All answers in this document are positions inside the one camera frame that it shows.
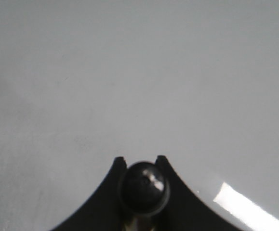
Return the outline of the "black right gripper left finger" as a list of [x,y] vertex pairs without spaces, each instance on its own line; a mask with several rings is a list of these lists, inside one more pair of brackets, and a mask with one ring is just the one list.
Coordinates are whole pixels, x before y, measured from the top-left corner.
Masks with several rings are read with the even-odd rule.
[[107,175],[80,208],[53,228],[54,231],[121,231],[123,221],[118,182],[126,171],[123,157],[116,157]]

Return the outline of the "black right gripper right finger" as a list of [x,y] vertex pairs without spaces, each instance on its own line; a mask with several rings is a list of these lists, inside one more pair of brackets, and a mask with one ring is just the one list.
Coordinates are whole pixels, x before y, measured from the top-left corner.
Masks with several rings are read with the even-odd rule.
[[175,172],[167,157],[159,155],[155,165],[170,186],[169,200],[157,217],[157,231],[239,231],[204,204]]

